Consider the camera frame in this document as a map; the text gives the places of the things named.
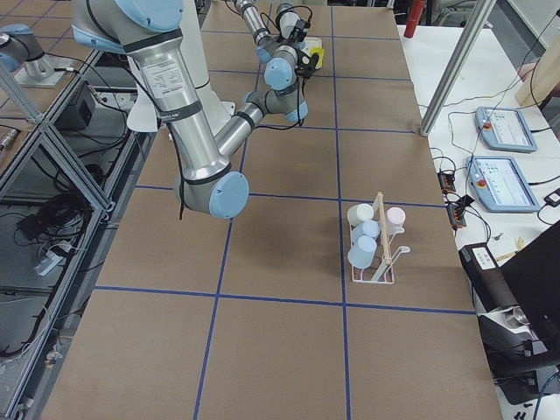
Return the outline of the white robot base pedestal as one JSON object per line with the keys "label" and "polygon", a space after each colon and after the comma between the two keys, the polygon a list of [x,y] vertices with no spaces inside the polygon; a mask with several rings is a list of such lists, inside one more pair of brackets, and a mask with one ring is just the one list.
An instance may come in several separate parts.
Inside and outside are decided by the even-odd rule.
{"label": "white robot base pedestal", "polygon": [[180,36],[128,57],[130,70],[138,78],[138,97],[130,111],[128,127],[155,132],[160,109],[177,112],[199,101],[210,130],[217,134],[233,114],[235,105],[222,102],[212,89],[194,1],[182,3],[178,28]]}

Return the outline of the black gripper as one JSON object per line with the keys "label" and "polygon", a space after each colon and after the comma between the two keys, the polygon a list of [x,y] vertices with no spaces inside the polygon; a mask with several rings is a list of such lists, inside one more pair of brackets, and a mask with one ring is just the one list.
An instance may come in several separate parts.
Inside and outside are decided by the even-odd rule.
{"label": "black gripper", "polygon": [[303,43],[310,28],[310,20],[297,19],[289,26],[288,40],[292,43]]}
{"label": "black gripper", "polygon": [[304,54],[298,45],[291,43],[281,43],[279,45],[279,58],[285,61],[299,61]]}

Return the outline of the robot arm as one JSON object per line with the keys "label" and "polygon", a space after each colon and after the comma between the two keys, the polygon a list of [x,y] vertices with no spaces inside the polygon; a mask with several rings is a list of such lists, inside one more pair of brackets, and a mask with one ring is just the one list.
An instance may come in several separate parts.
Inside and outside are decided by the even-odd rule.
{"label": "robot arm", "polygon": [[247,94],[243,106],[219,128],[207,117],[222,106],[209,90],[200,23],[193,1],[74,1],[73,35],[89,48],[127,55],[137,66],[137,85],[145,90],[157,117],[167,125],[179,163],[176,194],[181,206],[231,219],[249,198],[246,177],[230,158],[267,115],[282,114],[300,123],[308,113],[300,78],[314,62],[304,51],[311,27],[295,6],[276,9],[273,36],[252,1],[237,1],[269,89]]}
{"label": "robot arm", "polygon": [[273,19],[277,35],[270,32],[254,1],[234,1],[234,7],[252,34],[257,57],[262,63],[279,59],[293,68],[297,66],[311,28],[312,11],[307,6],[280,3]]}

